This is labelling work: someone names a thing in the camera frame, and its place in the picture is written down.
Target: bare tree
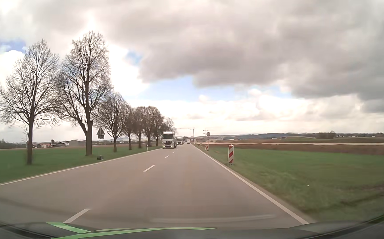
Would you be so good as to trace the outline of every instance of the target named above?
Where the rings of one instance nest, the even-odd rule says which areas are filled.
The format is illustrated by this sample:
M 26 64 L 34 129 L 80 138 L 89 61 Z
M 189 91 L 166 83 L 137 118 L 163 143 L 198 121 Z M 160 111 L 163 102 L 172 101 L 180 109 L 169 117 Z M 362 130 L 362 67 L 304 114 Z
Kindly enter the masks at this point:
M 97 108 L 112 91 L 108 49 L 100 33 L 89 31 L 73 40 L 62 63 L 60 116 L 79 124 L 86 136 L 86 156 L 92 155 L 92 130 Z
M 155 138 L 156 146 L 158 146 L 158 139 L 162 136 L 164 129 L 164 117 L 160 115 L 155 121 L 155 127 L 152 130 L 152 136 Z
M 129 150 L 132 149 L 132 134 L 135 130 L 134 109 L 130 106 L 126 106 L 126 127 L 124 128 L 124 135 L 129 138 Z
M 177 131 L 177 129 L 174 127 L 174 121 L 169 117 L 165 118 L 164 127 L 166 129 L 165 131 L 173 131 L 173 132 Z
M 151 147 L 151 137 L 158 127 L 157 122 L 161 118 L 161 112 L 155 106 L 148 106 L 144 109 L 144 133 L 148 138 L 148 146 Z
M 58 122 L 55 111 L 60 107 L 56 76 L 57 54 L 46 41 L 30 46 L 14 65 L 14 72 L 0 83 L 0 122 L 13 126 L 25 124 L 28 138 L 27 164 L 32 164 L 33 126 Z
M 114 139 L 114 152 L 117 152 L 117 139 L 124 134 L 126 128 L 127 106 L 123 96 L 115 92 L 106 97 L 96 114 L 96 126 L 103 127 Z
M 144 133 L 144 125 L 145 125 L 145 113 L 146 107 L 139 106 L 135 108 L 135 112 L 133 114 L 133 132 L 139 139 L 139 148 L 142 148 L 142 135 Z

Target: white truck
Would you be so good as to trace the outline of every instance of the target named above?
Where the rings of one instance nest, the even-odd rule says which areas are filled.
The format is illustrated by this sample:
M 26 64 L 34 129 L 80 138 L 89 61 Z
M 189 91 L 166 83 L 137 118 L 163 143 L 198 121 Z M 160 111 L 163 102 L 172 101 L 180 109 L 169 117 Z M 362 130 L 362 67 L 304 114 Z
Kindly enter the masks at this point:
M 177 148 L 176 135 L 172 131 L 163 132 L 163 148 Z
M 183 144 L 183 137 L 182 136 L 177 136 L 177 144 L 182 145 Z

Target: road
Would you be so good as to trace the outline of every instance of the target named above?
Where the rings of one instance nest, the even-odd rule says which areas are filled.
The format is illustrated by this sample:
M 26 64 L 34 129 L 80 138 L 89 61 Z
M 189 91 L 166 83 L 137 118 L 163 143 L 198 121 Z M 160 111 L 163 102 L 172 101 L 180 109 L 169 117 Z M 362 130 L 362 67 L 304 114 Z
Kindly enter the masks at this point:
M 96 228 L 301 225 L 287 211 L 192 144 L 0 185 L 0 221 L 6 223 L 68 220 Z
M 223 145 L 253 145 L 253 144 L 264 144 L 264 145 L 288 145 L 288 144 L 304 144 L 304 145 L 380 145 L 384 146 L 384 143 L 229 143 L 229 142 L 209 142 L 208 144 L 223 144 Z

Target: sky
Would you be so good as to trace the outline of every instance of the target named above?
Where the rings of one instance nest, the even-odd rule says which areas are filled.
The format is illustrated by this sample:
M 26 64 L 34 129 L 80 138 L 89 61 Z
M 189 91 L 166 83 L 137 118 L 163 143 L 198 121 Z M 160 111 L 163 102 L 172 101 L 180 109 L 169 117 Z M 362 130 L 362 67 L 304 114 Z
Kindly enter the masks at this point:
M 384 0 L 0 0 L 0 82 L 31 44 L 64 58 L 90 30 L 115 91 L 178 135 L 384 132 Z M 68 122 L 34 130 L 84 138 Z M 1 139 L 26 135 L 0 123 Z

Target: white edge line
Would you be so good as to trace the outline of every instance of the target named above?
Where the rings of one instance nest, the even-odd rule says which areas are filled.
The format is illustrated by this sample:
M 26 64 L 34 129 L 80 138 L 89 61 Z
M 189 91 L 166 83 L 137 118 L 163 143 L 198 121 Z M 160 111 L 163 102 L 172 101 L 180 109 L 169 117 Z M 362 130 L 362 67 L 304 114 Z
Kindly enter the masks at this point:
M 79 218 L 81 215 L 85 214 L 89 210 L 90 209 L 88 209 L 88 208 L 81 210 L 76 215 L 73 215 L 72 217 L 68 218 L 64 223 L 72 223 L 72 221 L 76 220 L 77 218 Z
M 23 179 L 17 179 L 17 180 L 10 181 L 10 182 L 4 182 L 4 183 L 0 183 L 0 186 L 6 185 L 6 184 L 11 184 L 11 183 L 14 183 L 14 182 L 21 182 L 21 181 L 28 180 L 28 179 L 38 178 L 38 177 L 42 177 L 42 176 L 46 176 L 46 175 L 50 175 L 50 174 L 54 174 L 54 173 L 60 173 L 60 172 L 68 171 L 68 170 L 71 170 L 71 169 L 92 166 L 92 165 L 96 165 L 96 164 L 99 164 L 99 163 L 105 163 L 105 162 L 109 162 L 109 161 L 112 161 L 112 160 L 120 160 L 120 159 L 127 158 L 127 157 L 130 157 L 130 156 L 139 155 L 139 154 L 145 154 L 145 153 L 152 152 L 152 151 L 155 151 L 155 150 L 160 150 L 160 149 L 162 149 L 162 148 L 154 149 L 154 150 L 151 150 L 151 151 L 145 151 L 145 152 L 138 153 L 138 154 L 131 154 L 131 155 L 127 155 L 127 156 L 123 156 L 123 157 L 115 158 L 115 159 L 111 159 L 111 160 L 105 160 L 105 161 L 102 161 L 102 162 L 95 162 L 95 163 L 81 165 L 81 166 L 77 166 L 77 167 L 73 167 L 73 168 L 66 168 L 66 169 L 62 169 L 62 170 L 54 171 L 54 172 L 50 172 L 50 173 L 39 174 L 39 175 L 36 175 L 36 176 L 31 176 L 31 177 L 27 177 L 27 178 L 23 178 Z
M 304 220 L 303 218 L 301 218 L 299 215 L 295 214 L 293 211 L 287 209 L 284 205 L 280 204 L 279 202 L 277 202 L 275 199 L 271 198 L 269 195 L 267 195 L 266 193 L 263 193 L 260 189 L 256 188 L 254 185 L 252 185 L 251 183 L 247 182 L 245 179 L 239 177 L 236 173 L 234 173 L 232 170 L 230 170 L 228 167 L 224 166 L 223 164 L 221 164 L 219 161 L 213 159 L 210 155 L 204 153 L 202 150 L 198 149 L 201 153 L 203 153 L 204 155 L 206 155 L 207 157 L 209 157 L 210 159 L 212 159 L 213 161 L 215 161 L 218 165 L 222 166 L 224 169 L 226 169 L 227 171 L 229 171 L 231 174 L 233 174 L 235 177 L 239 178 L 242 182 L 246 183 L 248 186 L 250 186 L 252 189 L 254 189 L 257 193 L 261 194 L 263 197 L 267 198 L 270 202 L 274 203 L 276 206 L 278 206 L 280 209 L 284 210 L 286 213 L 288 213 L 289 215 L 291 215 L 291 217 L 295 218 L 297 221 L 299 221 L 300 223 L 302 224 L 308 224 L 308 222 L 306 220 Z
M 144 172 L 146 172 L 146 171 L 148 171 L 148 170 L 152 169 L 152 167 L 153 167 L 153 166 L 155 166 L 155 164 L 154 164 L 154 165 L 152 165 L 151 167 L 149 167 L 149 168 L 145 169 L 145 170 L 144 170 Z

